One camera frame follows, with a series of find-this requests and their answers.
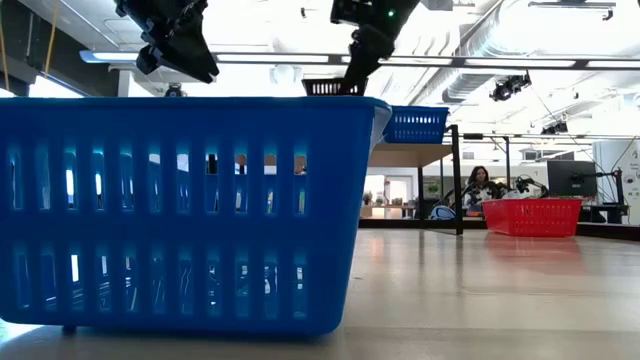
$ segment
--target woman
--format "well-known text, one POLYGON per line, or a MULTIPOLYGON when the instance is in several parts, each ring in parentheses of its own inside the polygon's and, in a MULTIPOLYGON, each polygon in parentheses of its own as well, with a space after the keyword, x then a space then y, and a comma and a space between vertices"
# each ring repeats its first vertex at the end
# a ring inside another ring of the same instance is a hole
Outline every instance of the woman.
POLYGON ((464 195, 464 206, 479 204, 485 200, 491 200, 496 197, 495 191, 489 182, 489 172, 484 166, 476 166, 471 171, 471 175, 467 180, 467 191, 464 195))

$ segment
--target shelf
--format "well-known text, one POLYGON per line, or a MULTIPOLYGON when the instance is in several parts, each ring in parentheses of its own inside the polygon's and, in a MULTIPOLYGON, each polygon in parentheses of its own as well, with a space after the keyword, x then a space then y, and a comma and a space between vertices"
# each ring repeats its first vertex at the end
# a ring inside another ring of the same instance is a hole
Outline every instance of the shelf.
POLYGON ((424 167, 449 154, 451 145, 378 144, 369 157, 369 167, 424 167))

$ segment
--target dark basket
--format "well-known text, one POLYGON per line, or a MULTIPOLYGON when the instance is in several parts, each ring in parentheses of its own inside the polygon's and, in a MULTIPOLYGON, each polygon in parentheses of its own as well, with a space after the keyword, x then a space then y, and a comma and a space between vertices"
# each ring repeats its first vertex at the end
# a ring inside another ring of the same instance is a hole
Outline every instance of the dark basket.
POLYGON ((340 91, 340 83, 342 78, 335 79, 302 79, 302 84, 307 91, 307 96, 339 96, 339 95, 351 95, 351 96, 364 96, 364 91, 367 89, 367 82, 369 79, 363 81, 352 87, 347 94, 338 94, 340 91))

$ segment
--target fluorescent light fixture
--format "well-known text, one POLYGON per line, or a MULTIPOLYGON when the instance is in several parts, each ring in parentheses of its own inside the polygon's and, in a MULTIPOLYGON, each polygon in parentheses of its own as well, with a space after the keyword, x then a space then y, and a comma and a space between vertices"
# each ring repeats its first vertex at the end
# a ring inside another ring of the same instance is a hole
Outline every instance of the fluorescent light fixture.
POLYGON ((242 63, 242 62, 259 62, 259 63, 265 63, 265 64, 272 64, 272 63, 292 63, 292 64, 297 64, 297 63, 318 63, 318 64, 323 64, 323 63, 326 63, 326 62, 329 61, 329 56, 327 56, 327 55, 219 54, 219 55, 216 55, 216 57, 218 58, 218 61, 221 62, 221 63, 225 63, 225 62, 229 62, 229 63, 233 63, 233 62, 239 62, 239 63, 242 63))
POLYGON ((396 57, 392 56, 388 60, 380 60, 382 65, 431 65, 446 66, 451 65, 451 59, 419 58, 419 57, 396 57))
POLYGON ((535 59, 467 59, 465 65, 471 66, 530 66, 530 67, 572 67, 575 65, 573 60, 535 60, 535 59))
MULTIPOLYGON (((341 62, 347 65, 351 62, 351 56, 342 56, 341 62)), ((383 66, 447 66, 451 65, 452 60, 447 58, 423 58, 420 56, 392 56, 389 59, 381 59, 380 64, 383 66)))
POLYGON ((638 68, 640 69, 640 60, 631 60, 631 61, 627 61, 627 60, 622 60, 622 61, 616 61, 616 60, 596 60, 596 61, 589 61, 589 63, 587 64, 587 68, 594 68, 594 67, 608 67, 608 68, 638 68))
POLYGON ((101 61, 136 61, 138 54, 130 52, 94 52, 93 57, 101 61))

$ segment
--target blue plastic basket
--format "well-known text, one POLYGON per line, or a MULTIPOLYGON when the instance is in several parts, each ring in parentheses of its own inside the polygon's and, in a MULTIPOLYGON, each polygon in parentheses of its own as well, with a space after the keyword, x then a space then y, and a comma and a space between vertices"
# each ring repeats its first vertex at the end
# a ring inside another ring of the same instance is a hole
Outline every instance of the blue plastic basket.
POLYGON ((340 323, 385 103, 9 99, 0 113, 4 320, 311 335, 340 323))
POLYGON ((394 106, 384 129, 388 143, 442 144, 449 108, 394 106))

